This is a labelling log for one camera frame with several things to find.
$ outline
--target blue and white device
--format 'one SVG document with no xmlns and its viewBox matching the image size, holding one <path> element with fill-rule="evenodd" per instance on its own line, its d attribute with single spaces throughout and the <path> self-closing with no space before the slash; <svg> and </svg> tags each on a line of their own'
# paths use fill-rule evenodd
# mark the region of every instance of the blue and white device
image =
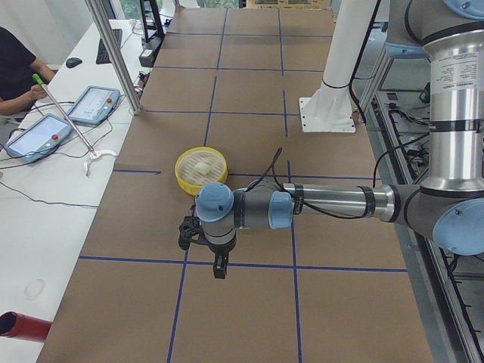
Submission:
<svg viewBox="0 0 484 363">
<path fill-rule="evenodd" d="M 9 141 L 5 145 L 5 150 L 13 157 L 33 163 L 57 149 L 72 130 L 73 127 L 67 121 L 47 113 Z"/>
<path fill-rule="evenodd" d="M 75 123 L 99 125 L 116 106 L 120 95 L 117 89 L 90 85 L 67 114 Z"/>
</svg>

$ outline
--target white mounting plate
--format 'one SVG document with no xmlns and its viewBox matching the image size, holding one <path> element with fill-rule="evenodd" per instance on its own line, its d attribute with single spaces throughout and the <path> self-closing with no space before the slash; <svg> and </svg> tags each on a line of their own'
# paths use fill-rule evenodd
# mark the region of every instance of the white mounting plate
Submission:
<svg viewBox="0 0 484 363">
<path fill-rule="evenodd" d="M 311 100 L 310 97 L 299 99 L 299 112 L 301 115 L 302 132 L 356 132 L 356 127 L 352 118 L 351 102 L 345 99 L 345 114 L 348 116 L 331 117 L 331 123 L 325 122 L 321 117 L 308 115 L 304 112 L 304 106 Z"/>
</svg>

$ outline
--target black shirt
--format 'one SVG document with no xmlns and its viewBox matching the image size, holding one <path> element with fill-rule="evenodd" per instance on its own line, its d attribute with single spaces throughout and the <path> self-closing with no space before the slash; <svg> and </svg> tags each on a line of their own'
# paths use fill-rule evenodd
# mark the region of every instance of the black shirt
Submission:
<svg viewBox="0 0 484 363">
<path fill-rule="evenodd" d="M 29 68 L 36 56 L 0 26 L 0 98 L 11 100 L 35 85 L 34 71 Z"/>
</svg>

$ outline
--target person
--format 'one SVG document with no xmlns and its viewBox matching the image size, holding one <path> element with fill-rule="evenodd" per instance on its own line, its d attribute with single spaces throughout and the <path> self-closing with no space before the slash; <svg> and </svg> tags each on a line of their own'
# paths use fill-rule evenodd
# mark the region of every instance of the person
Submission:
<svg viewBox="0 0 484 363">
<path fill-rule="evenodd" d="M 0 49 L 0 115 L 10 116 L 29 110 L 38 99 L 47 97 L 32 75 L 38 73 L 49 83 L 54 72 L 1 26 Z"/>
</svg>

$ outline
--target white table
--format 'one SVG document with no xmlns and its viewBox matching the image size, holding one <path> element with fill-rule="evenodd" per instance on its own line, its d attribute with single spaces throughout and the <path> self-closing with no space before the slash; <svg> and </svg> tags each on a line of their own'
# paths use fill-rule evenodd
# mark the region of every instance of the white table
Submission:
<svg viewBox="0 0 484 363">
<path fill-rule="evenodd" d="M 150 71 L 138 61 L 142 51 L 140 36 L 132 34 L 127 20 L 112 20 L 111 26 L 123 29 L 122 43 L 128 39 L 121 51 L 134 82 L 139 71 Z M 81 58 L 83 63 L 72 69 L 64 64 L 49 85 L 58 101 L 75 101 L 88 85 L 118 88 L 124 93 L 112 64 L 95 64 L 98 41 L 98 31 L 92 24 L 70 54 L 70 57 Z M 41 110 L 60 116 L 55 108 Z M 40 116 L 38 112 L 30 113 L 21 127 L 32 125 Z M 113 131 L 95 148 L 119 152 L 131 120 L 130 106 L 124 98 L 110 117 Z M 91 143 L 98 140 L 110 130 L 110 124 L 104 122 L 88 131 L 86 138 Z M 87 150 L 76 138 L 57 151 L 79 156 Z M 0 159 L 6 158 L 8 155 L 2 151 Z M 114 157 L 105 156 L 95 161 L 90 178 L 86 178 L 85 157 L 73 159 L 53 154 L 32 165 L 2 170 L 4 176 L 0 182 L 35 199 L 97 206 L 114 160 Z M 0 161 L 0 168 L 19 164 L 15 160 Z M 45 320 L 54 319 L 94 216 L 95 209 L 35 203 L 0 185 L 0 314 L 15 311 Z M 37 359 L 41 348 L 41 343 L 0 338 L 0 361 L 31 363 Z"/>
</svg>

